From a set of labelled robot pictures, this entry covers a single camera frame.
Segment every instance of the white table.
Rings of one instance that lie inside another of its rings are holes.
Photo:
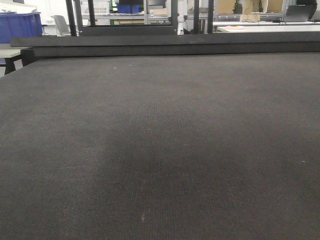
[[[292,22],[272,22],[272,21],[214,21],[213,27],[225,27],[229,25],[239,25],[239,26],[296,26],[296,25],[320,25],[320,22],[313,21],[292,21]]]
[[[9,74],[16,70],[15,61],[21,59],[20,49],[0,49],[0,58],[5,60],[5,64],[0,64],[0,67],[5,67],[4,74]]]
[[[224,33],[320,32],[320,24],[244,26],[243,29],[229,29],[227,26],[219,26],[217,30]]]

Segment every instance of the dark gray fabric surface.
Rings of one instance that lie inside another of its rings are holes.
[[[65,58],[0,78],[0,239],[320,239],[319,63]]]

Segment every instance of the blue storage box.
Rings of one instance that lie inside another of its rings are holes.
[[[0,43],[10,43],[11,37],[42,35],[40,12],[0,14]]]
[[[119,14],[136,14],[139,13],[140,5],[132,5],[132,12],[130,5],[118,4],[116,7],[118,8]]]

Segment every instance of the white wall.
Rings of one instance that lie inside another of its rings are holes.
[[[15,3],[9,0],[0,0],[0,12],[17,12],[18,14],[28,14],[33,12],[36,6],[29,4]]]
[[[318,4],[318,8],[316,12],[314,13],[312,19],[320,19],[320,5]]]
[[[66,0],[24,0],[24,3],[37,6],[37,10],[41,12],[42,24],[54,24],[52,15],[62,15],[69,22]]]

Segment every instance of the chair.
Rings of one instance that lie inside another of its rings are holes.
[[[55,27],[57,32],[62,36],[71,36],[71,32],[69,30],[69,27],[67,25],[67,22],[65,20],[64,16],[61,15],[53,15],[51,16],[54,19]]]
[[[312,17],[314,16],[316,10],[317,10],[317,0],[296,0],[296,4],[298,6],[301,6],[301,5],[304,5],[304,6],[312,6],[311,8],[311,11],[310,11],[310,15],[309,15],[309,18],[308,20],[312,19]]]

